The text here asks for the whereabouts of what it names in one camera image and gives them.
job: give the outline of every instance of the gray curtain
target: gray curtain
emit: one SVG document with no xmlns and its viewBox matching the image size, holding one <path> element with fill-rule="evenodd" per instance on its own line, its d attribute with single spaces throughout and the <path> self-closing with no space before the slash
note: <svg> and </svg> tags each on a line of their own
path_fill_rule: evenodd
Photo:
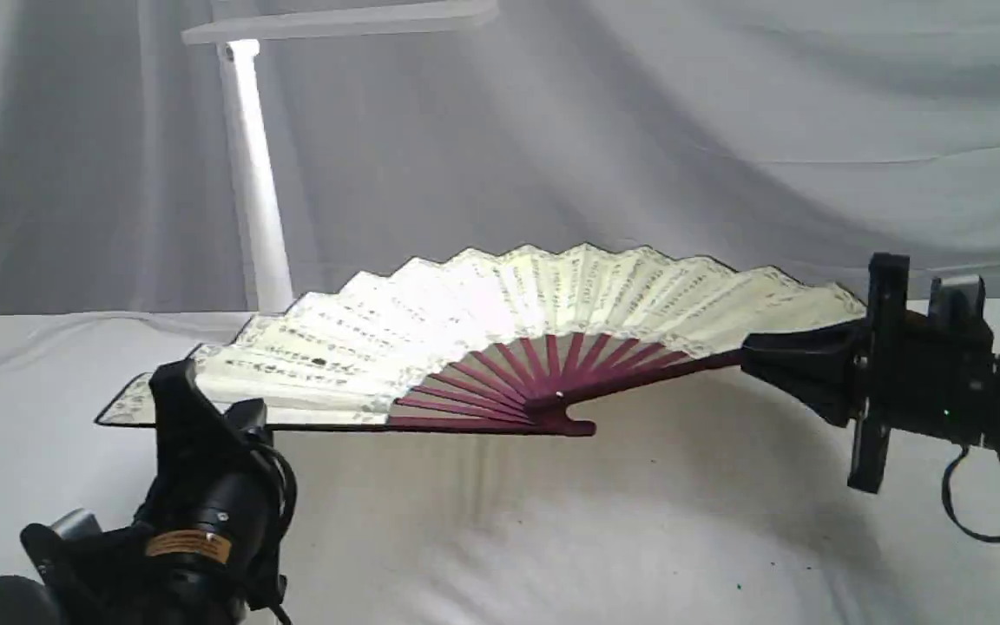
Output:
<svg viewBox="0 0 1000 625">
<path fill-rule="evenodd" d="M 588 240 L 857 290 L 886 250 L 918 292 L 1000 295 L 1000 3 L 500 4 L 472 32 L 263 44 L 297 292 Z M 206 3 L 13 10 L 0 313 L 245 306 L 217 61 L 178 38 Z"/>
</svg>

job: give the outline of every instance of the white fabric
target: white fabric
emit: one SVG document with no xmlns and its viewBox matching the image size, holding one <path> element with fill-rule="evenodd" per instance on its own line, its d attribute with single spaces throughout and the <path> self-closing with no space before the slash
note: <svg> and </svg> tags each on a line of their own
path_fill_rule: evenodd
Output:
<svg viewBox="0 0 1000 625">
<path fill-rule="evenodd" d="M 1000 301 L 988 318 L 1000 351 Z M 64 323 L 0 317 L 0 352 Z M 154 475 L 151 431 L 91 419 L 193 344 L 104 320 L 0 369 L 0 574 L 33 576 L 26 523 L 79 506 L 108 529 L 130 518 Z M 845 487 L 850 431 L 738 372 L 599 411 L 580 440 L 281 435 L 300 483 L 282 564 L 295 622 L 1000 622 L 1000 546 L 940 510 L 948 444 L 898 432 L 869 496 Z M 956 493 L 965 522 L 1000 529 L 989 452 Z"/>
<path fill-rule="evenodd" d="M 211 15 L 0 0 L 0 312 L 245 305 L 217 59 L 179 41 Z M 503 0 L 259 66 L 297 292 L 588 240 L 1000 293 L 1000 3 Z"/>
</svg>

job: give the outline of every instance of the orange label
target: orange label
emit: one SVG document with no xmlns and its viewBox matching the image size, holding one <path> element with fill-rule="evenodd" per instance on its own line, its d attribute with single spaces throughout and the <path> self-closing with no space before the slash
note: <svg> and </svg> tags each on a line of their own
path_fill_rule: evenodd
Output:
<svg viewBox="0 0 1000 625">
<path fill-rule="evenodd" d="M 164 554 L 199 554 L 219 564 L 230 558 L 230 541 L 218 534 L 199 530 L 176 530 L 152 537 L 146 545 L 146 556 Z"/>
</svg>

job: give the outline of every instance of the white desk lamp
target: white desk lamp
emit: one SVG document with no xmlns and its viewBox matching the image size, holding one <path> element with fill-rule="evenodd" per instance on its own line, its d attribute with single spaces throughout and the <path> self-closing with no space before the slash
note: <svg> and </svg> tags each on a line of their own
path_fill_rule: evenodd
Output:
<svg viewBox="0 0 1000 625">
<path fill-rule="evenodd" d="M 257 309 L 280 313 L 294 301 L 294 293 L 253 63 L 259 40 L 468 29 L 495 17 L 497 0 L 441 0 L 280 16 L 238 16 L 249 7 L 233 0 L 214 0 L 212 8 L 215 21 L 183 31 L 183 42 L 218 47 L 230 166 L 238 209 L 246 217 L 247 261 L 253 266 Z"/>
</svg>

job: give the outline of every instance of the folding fan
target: folding fan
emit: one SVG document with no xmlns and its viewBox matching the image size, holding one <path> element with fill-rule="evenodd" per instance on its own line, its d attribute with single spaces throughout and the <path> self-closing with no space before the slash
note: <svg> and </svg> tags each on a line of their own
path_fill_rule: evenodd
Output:
<svg viewBox="0 0 1000 625">
<path fill-rule="evenodd" d="M 836 285 L 772 266 L 737 273 L 649 247 L 564 253 L 524 246 L 410 260 L 254 316 L 229 345 L 191 353 L 220 408 L 263 398 L 275 430 L 452 431 L 587 436 L 564 408 L 734 365 L 750 332 L 798 332 L 864 315 Z M 151 373 L 96 420 L 150 426 Z"/>
</svg>

